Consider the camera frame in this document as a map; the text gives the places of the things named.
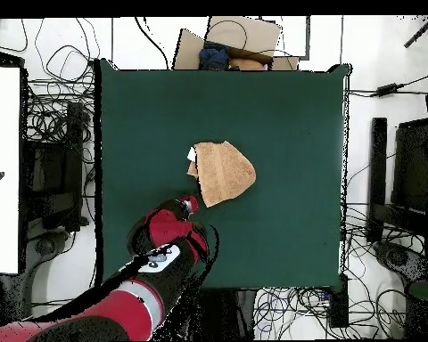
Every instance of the white floor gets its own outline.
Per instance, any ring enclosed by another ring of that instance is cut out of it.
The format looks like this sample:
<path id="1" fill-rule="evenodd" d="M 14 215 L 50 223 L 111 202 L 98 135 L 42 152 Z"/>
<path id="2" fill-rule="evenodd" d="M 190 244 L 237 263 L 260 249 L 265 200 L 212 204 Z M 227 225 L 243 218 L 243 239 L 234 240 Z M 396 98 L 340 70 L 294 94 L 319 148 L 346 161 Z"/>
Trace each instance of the white floor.
<path id="1" fill-rule="evenodd" d="M 279 22 L 280 16 L 273 16 Z M 95 28 L 95 36 L 99 48 L 95 43 L 94 31 L 89 24 L 79 19 L 86 31 L 86 37 L 91 56 L 111 59 L 120 69 L 164 69 L 164 60 L 157 49 L 152 46 L 136 27 L 133 18 L 114 19 L 114 33 L 111 37 L 111 19 L 88 19 Z M 63 45 L 74 45 L 86 53 L 86 40 L 75 19 L 47 19 L 41 27 L 41 20 L 24 20 L 29 45 L 23 53 L 16 53 L 26 60 L 29 79 L 46 78 L 48 76 L 42 68 L 38 51 L 44 62 Z M 428 32 L 408 49 L 404 48 L 407 40 L 423 25 L 424 21 L 416 16 L 312 16 L 310 35 L 310 60 L 300 63 L 301 70 L 327 70 L 340 62 L 350 63 L 353 71 L 350 77 L 350 90 L 370 90 L 377 86 L 390 83 L 406 83 L 422 76 L 428 75 Z M 181 28 L 190 29 L 196 35 L 203 37 L 206 32 L 207 18 L 148 18 L 147 25 L 152 32 L 152 38 L 161 46 L 171 64 L 176 49 L 177 38 Z M 287 27 L 286 47 L 289 53 L 302 55 L 305 29 L 292 27 L 291 18 L 284 16 L 284 27 Z M 20 50 L 25 45 L 21 20 L 0 21 L 0 45 Z M 58 53 L 51 61 L 50 69 L 59 70 L 67 52 Z M 78 76 L 85 67 L 85 61 L 73 54 L 67 61 L 64 75 L 66 77 Z M 406 87 L 407 91 L 428 92 L 428 79 Z M 350 138 L 348 179 L 359 169 L 367 166 L 369 153 L 369 135 L 371 119 L 386 117 L 388 119 L 388 154 L 394 152 L 394 136 L 396 127 L 400 122 L 427 117 L 424 104 L 424 95 L 394 94 L 387 98 L 372 99 L 357 95 L 350 95 Z M 93 152 L 93 144 L 87 146 Z M 393 159 L 388 160 L 387 198 L 391 193 L 391 170 Z M 348 202 L 365 203 L 367 169 L 357 175 L 349 186 Z M 92 195 L 94 187 L 88 189 Z M 366 206 L 351 205 L 360 213 L 365 213 Z M 86 206 L 83 215 L 89 218 Z M 349 210 L 349 215 L 362 217 L 362 215 Z M 364 245 L 364 241 L 356 238 L 356 242 Z M 94 272 L 95 261 L 95 226 L 93 224 L 82 229 L 77 235 L 72 250 L 58 256 L 53 261 L 42 265 L 35 279 L 33 288 L 34 302 L 48 302 L 52 300 L 70 299 L 76 297 L 88 288 Z M 390 273 L 377 264 L 375 258 L 365 254 L 360 258 L 351 256 L 350 269 L 367 286 L 373 301 L 385 289 L 402 289 L 394 273 Z M 261 296 L 257 307 L 261 309 L 275 309 L 274 312 L 264 311 L 256 330 L 257 339 L 274 339 L 279 334 L 282 339 L 314 339 L 325 338 L 326 334 L 320 323 L 313 316 L 303 313 L 287 311 L 282 314 L 278 310 L 286 308 L 284 301 L 276 300 L 276 296 L 287 297 L 289 291 L 268 290 L 268 294 Z M 358 279 L 350 281 L 349 293 L 351 303 L 366 300 L 366 290 Z M 387 310 L 404 310 L 403 300 L 399 294 L 386 294 L 381 299 L 381 305 Z M 51 306 L 35 308 L 35 314 L 49 311 Z M 362 303 L 354 305 L 352 312 L 370 312 L 371 305 Z M 350 319 L 368 318 L 367 314 L 352 313 Z M 377 325 L 376 318 L 368 321 Z M 330 330 L 332 335 L 342 337 L 346 332 L 349 335 L 357 334 L 361 337 L 371 338 L 375 328 L 354 325 L 349 330 Z M 393 326 L 392 334 L 399 337 L 399 326 Z M 376 338 L 385 336 L 379 331 Z"/>

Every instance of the black cable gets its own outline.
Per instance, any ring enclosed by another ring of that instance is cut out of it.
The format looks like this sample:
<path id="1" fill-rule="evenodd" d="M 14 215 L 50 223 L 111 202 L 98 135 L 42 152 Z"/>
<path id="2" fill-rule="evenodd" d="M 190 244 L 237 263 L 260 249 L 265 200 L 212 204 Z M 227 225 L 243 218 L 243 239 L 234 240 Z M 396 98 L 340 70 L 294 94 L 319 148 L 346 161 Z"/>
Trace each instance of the black cable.
<path id="1" fill-rule="evenodd" d="M 382 317 L 381 317 L 381 315 L 380 315 L 380 311 L 379 311 L 379 301 L 381 300 L 381 297 L 384 295 L 384 294 L 387 294 L 387 293 L 389 293 L 389 292 L 396 292 L 396 293 L 398 293 L 398 294 L 400 294 L 401 296 L 403 296 L 404 298 L 406 298 L 407 297 L 407 295 L 405 294 L 405 293 L 403 293 L 403 292 L 401 292 L 401 291 L 399 291 L 399 290 L 397 290 L 397 289 L 386 289 L 385 291 L 383 291 L 383 292 L 381 292 L 378 296 L 377 296 L 377 299 L 375 300 L 375 311 L 376 311 L 376 313 L 377 313 L 377 320 L 378 320 L 378 322 L 379 322 L 379 326 L 381 327 L 381 330 L 383 331 L 383 333 L 385 334 L 385 336 L 387 337 L 387 338 L 393 338 L 393 336 L 392 335 L 390 335 L 386 330 L 385 330 L 385 328 L 383 327 L 383 319 L 382 319 Z M 396 323 L 398 323 L 400 326 L 404 326 L 404 320 L 402 319 L 402 318 L 400 318 L 399 319 L 399 322 L 396 322 Z"/>
<path id="2" fill-rule="evenodd" d="M 169 69 L 168 59 L 167 59 L 167 56 L 165 55 L 165 53 L 163 52 L 163 50 L 147 35 L 147 33 L 144 31 L 144 29 L 139 24 L 137 17 L 135 17 L 135 22 L 136 22 L 136 25 L 141 30 L 141 32 L 144 34 L 144 36 L 157 48 L 157 50 L 160 51 L 161 55 L 163 56 L 163 59 L 165 59 L 165 65 L 167 66 L 167 69 Z"/>
<path id="3" fill-rule="evenodd" d="M 283 23 L 283 25 L 282 25 L 282 30 L 281 30 L 281 34 L 282 34 L 282 47 L 284 48 L 284 51 L 285 51 L 284 17 L 283 17 L 283 16 L 280 16 L 280 17 L 281 17 L 281 22 Z M 295 69 L 293 68 L 293 65 L 290 63 L 289 57 L 288 57 L 288 56 L 285 56 L 285 59 L 287 59 L 287 61 L 289 62 L 289 66 L 290 66 L 290 68 L 291 68 L 292 70 L 295 70 Z"/>
<path id="4" fill-rule="evenodd" d="M 24 51 L 27 50 L 27 47 L 29 46 L 29 39 L 27 37 L 27 30 L 25 29 L 25 25 L 24 25 L 24 19 L 21 19 L 21 24 L 22 24 L 22 30 L 24 31 L 24 36 L 25 36 L 25 45 L 24 48 L 20 49 L 20 50 L 16 50 L 10 47 L 3 47 L 0 45 L 0 49 L 2 50 L 6 50 L 6 51 L 11 51 L 14 53 L 23 53 Z"/>
<path id="5" fill-rule="evenodd" d="M 65 305 L 73 299 L 60 299 L 60 300 L 51 300 L 49 302 L 36 302 L 32 303 L 32 307 L 42 306 L 42 305 Z"/>
<path id="6" fill-rule="evenodd" d="M 396 152 L 395 153 L 393 153 L 393 154 L 391 154 L 391 155 L 389 155 L 389 156 L 387 156 L 386 158 L 387 159 L 389 159 L 389 158 L 392 158 L 393 156 L 395 156 L 396 155 Z M 365 169 L 368 169 L 369 168 L 369 166 L 370 166 L 370 164 L 368 164 L 367 166 L 365 166 L 364 168 L 362 168 L 362 169 L 360 169 L 359 171 L 357 171 L 357 173 L 356 174 L 354 174 L 350 179 L 349 179 L 349 181 L 347 182 L 347 187 L 349 187 L 349 184 L 350 184 L 350 181 L 352 181 L 352 178 L 353 177 L 355 177 L 356 175 L 358 175 L 359 173 L 361 173 L 361 172 L 363 172 Z"/>
<path id="7" fill-rule="evenodd" d="M 243 30 L 243 32 L 244 32 L 244 45 L 243 45 L 243 47 L 241 48 L 242 50 L 244 50 L 244 47 L 247 45 L 247 31 L 246 31 L 246 29 L 244 28 L 244 26 L 243 25 L 241 25 L 239 22 L 237 22 L 237 21 L 234 21 L 234 20 L 222 20 L 222 21 L 219 21 L 218 23 L 215 23 L 214 25 L 212 25 L 209 29 L 208 29 L 208 33 L 213 29 L 213 28 L 215 28 L 218 24 L 221 24 L 221 23 L 224 23 L 224 22 L 231 22 L 231 23 L 234 23 L 234 24 L 236 24 L 236 25 L 238 25 L 239 27 L 241 27 L 241 29 Z"/>
<path id="8" fill-rule="evenodd" d="M 370 95 L 370 97 L 383 97 L 387 94 L 395 94 L 396 92 L 398 92 L 398 89 L 404 86 L 410 86 L 411 84 L 417 83 L 418 81 L 424 80 L 426 78 L 428 78 L 428 75 L 424 77 L 420 77 L 417 80 L 410 81 L 409 83 L 406 83 L 406 84 L 393 83 L 393 84 L 380 86 L 377 88 L 377 90 L 373 94 Z"/>
<path id="9" fill-rule="evenodd" d="M 293 65 L 290 63 L 290 61 L 289 61 L 289 57 L 290 58 L 292 58 L 293 57 L 293 55 L 291 55 L 291 54 L 289 54 L 288 52 L 286 52 L 286 51 L 284 51 L 284 50 L 279 50 L 279 49 L 269 49 L 269 50 L 263 50 L 263 51 L 259 51 L 259 52 L 257 52 L 257 53 L 249 53 L 249 54 L 247 54 L 247 55 L 244 55 L 244 56 L 242 56 L 241 57 L 241 59 L 244 59 L 244 58 L 247 58 L 247 57 L 249 57 L 249 56 L 252 56 L 252 55 L 257 55 L 258 53 L 269 53 L 269 52 L 276 52 L 276 51 L 278 51 L 278 52 L 280 52 L 280 53 L 284 53 L 285 54 L 285 57 L 287 58 L 287 60 L 288 60 L 288 62 L 289 62 L 289 64 L 290 64 L 290 67 L 292 68 L 292 70 L 295 70 L 294 68 L 293 68 Z"/>

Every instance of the white label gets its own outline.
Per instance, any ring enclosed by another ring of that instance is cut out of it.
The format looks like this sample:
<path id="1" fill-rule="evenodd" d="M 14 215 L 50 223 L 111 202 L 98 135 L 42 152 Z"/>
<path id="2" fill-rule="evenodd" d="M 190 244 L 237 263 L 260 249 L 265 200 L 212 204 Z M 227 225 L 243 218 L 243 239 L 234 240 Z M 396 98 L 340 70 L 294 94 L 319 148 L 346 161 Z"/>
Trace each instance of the white label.
<path id="1" fill-rule="evenodd" d="M 195 148 L 194 148 L 194 147 L 192 147 L 192 148 L 189 150 L 189 154 L 187 155 L 187 158 L 188 158 L 190 161 L 195 162 L 195 157 L 196 157 Z"/>

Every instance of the power adapter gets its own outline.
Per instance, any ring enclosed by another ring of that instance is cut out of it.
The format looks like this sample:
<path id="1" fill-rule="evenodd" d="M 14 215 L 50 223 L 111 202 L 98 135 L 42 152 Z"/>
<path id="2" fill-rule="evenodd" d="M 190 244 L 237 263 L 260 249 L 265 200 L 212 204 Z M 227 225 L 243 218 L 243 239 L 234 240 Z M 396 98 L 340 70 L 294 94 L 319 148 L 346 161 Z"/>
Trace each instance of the power adapter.
<path id="1" fill-rule="evenodd" d="M 425 77 L 421 77 L 417 80 L 411 81 L 410 83 L 407 83 L 407 84 L 393 83 L 393 84 L 388 84 L 388 85 L 384 85 L 384 86 L 379 86 L 377 88 L 377 90 L 373 94 L 370 95 L 370 97 L 383 97 L 383 96 L 388 95 L 388 94 L 395 94 L 396 92 L 398 92 L 398 89 L 401 89 L 404 86 L 409 86 L 410 84 L 414 84 L 414 83 L 421 81 L 421 80 L 424 80 L 426 78 L 428 78 L 428 75 L 426 75 Z"/>

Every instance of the floor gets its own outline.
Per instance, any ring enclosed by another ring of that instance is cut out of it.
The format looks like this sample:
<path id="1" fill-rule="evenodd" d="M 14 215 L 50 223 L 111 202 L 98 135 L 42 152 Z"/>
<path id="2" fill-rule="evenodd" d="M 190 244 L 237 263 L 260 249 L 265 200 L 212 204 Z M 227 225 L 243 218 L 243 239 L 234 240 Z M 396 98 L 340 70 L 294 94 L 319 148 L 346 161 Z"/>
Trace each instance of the floor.
<path id="1" fill-rule="evenodd" d="M 294 55 L 304 54 L 305 28 L 301 18 L 270 16 L 279 23 L 283 21 L 287 52 Z M 152 46 L 137 29 L 133 18 L 119 19 L 46 19 L 24 20 L 28 37 L 28 46 L 22 53 L 29 71 L 29 79 L 48 79 L 41 59 L 48 61 L 51 55 L 63 45 L 74 45 L 86 53 L 86 39 L 90 54 L 112 59 L 119 69 L 164 69 L 164 60 L 158 50 Z M 349 158 L 348 180 L 368 164 L 369 133 L 371 118 L 388 119 L 387 153 L 394 152 L 395 130 L 400 122 L 427 117 L 422 94 L 394 94 L 386 98 L 365 98 L 362 91 L 373 91 L 377 86 L 390 83 L 407 83 L 428 75 L 428 32 L 408 49 L 403 45 L 424 24 L 422 16 L 311 16 L 310 23 L 310 59 L 301 61 L 300 70 L 327 70 L 334 64 L 349 63 L 353 67 L 350 76 L 349 95 Z M 82 33 L 79 25 L 85 30 Z M 152 38 L 158 41 L 169 61 L 172 61 L 177 45 L 179 30 L 186 28 L 198 36 L 204 36 L 207 26 L 206 17 L 192 18 L 148 18 L 147 26 Z M 21 20 L 0 21 L 0 45 L 21 50 L 26 38 Z M 65 53 L 57 53 L 50 64 L 53 70 L 61 69 Z M 78 55 L 66 60 L 63 75 L 76 77 L 86 62 Z M 45 86 L 33 85 L 35 91 L 47 91 Z M 410 92 L 428 92 L 428 79 L 409 85 Z M 87 148 L 93 153 L 93 144 Z M 391 193 L 391 171 L 393 158 L 388 159 L 387 199 Z M 348 188 L 349 223 L 362 224 L 367 202 L 367 169 L 356 175 Z M 95 187 L 89 184 L 87 195 L 93 195 Z M 89 201 L 93 211 L 93 199 Z M 86 206 L 83 215 L 90 218 Z M 410 245 L 410 238 L 400 239 Z M 372 305 L 365 302 L 367 292 L 374 302 L 386 289 L 401 290 L 402 285 L 394 273 L 384 270 L 375 261 L 375 257 L 366 250 L 368 246 L 362 237 L 355 235 L 352 247 L 357 248 L 350 254 L 349 295 L 351 303 L 350 322 L 357 321 L 348 329 L 327 330 L 326 319 L 315 317 L 303 311 L 295 303 L 293 289 L 266 289 L 257 296 L 256 339 L 315 339 L 315 338 L 399 338 L 402 333 L 400 324 L 404 311 L 404 301 L 398 293 L 383 294 L 380 304 L 388 313 L 395 311 L 394 318 L 385 319 L 384 334 L 377 328 L 377 316 L 370 316 Z M 85 291 L 94 273 L 95 262 L 95 225 L 93 222 L 78 233 L 72 249 L 43 264 L 33 287 L 33 302 L 50 305 L 36 305 L 34 313 L 44 314 L 64 299 L 71 299 Z M 292 302 L 289 309 L 288 298 Z M 325 312 L 324 299 L 320 296 L 305 296 L 304 300 L 313 305 L 313 311 Z"/>

